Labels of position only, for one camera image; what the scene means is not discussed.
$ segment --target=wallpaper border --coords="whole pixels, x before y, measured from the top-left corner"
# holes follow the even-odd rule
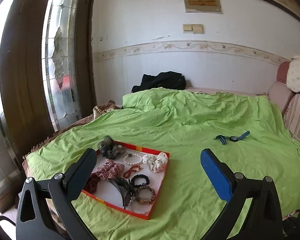
[[[96,61],[102,61],[117,57],[171,51],[195,51],[229,54],[254,58],[274,65],[280,65],[284,61],[290,61],[284,57],[263,50],[217,41],[155,41],[94,53],[94,59]]]

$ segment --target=light switch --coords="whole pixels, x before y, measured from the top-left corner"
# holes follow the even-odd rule
[[[202,24],[193,24],[192,30],[193,30],[193,33],[203,34],[203,25]]]
[[[184,24],[183,31],[184,32],[192,32],[192,24]]]

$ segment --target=door frame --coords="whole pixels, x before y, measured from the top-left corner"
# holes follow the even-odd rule
[[[14,0],[0,47],[0,91],[18,159],[54,133],[43,88],[42,28],[48,0]],[[78,0],[75,71],[82,117],[96,105],[92,70],[93,0]]]

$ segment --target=pearl bracelet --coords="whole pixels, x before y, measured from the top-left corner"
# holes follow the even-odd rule
[[[127,158],[128,158],[128,157],[133,157],[133,156],[139,157],[140,160],[139,160],[138,162],[135,162],[135,163],[128,163],[128,162],[127,162]],[[123,162],[124,162],[125,164],[127,164],[127,165],[130,165],[130,166],[136,165],[136,164],[142,163],[142,156],[140,156],[139,154],[136,154],[136,153],[129,153],[128,155],[126,155],[126,156],[123,158]]]
[[[129,206],[128,206],[128,210],[130,210],[131,212],[133,213],[137,213],[137,214],[140,214],[140,215],[147,215],[149,214],[149,211],[144,211],[144,212],[138,212],[136,210],[134,210],[132,207],[131,207],[131,204],[132,204],[132,201],[129,203]]]

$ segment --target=green bedsheet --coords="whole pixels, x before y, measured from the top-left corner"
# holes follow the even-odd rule
[[[300,207],[300,145],[284,128],[279,108],[266,97],[152,89],[125,95],[123,106],[65,132],[27,157],[40,180],[64,172],[88,147],[97,149],[106,134],[171,154],[149,221],[106,207],[83,193],[73,201],[99,240],[200,239],[225,205],[200,165],[205,148],[247,178],[271,176],[283,215]],[[218,134],[239,136],[247,130],[251,134],[236,143],[213,140]],[[243,223],[243,213],[232,235]]]

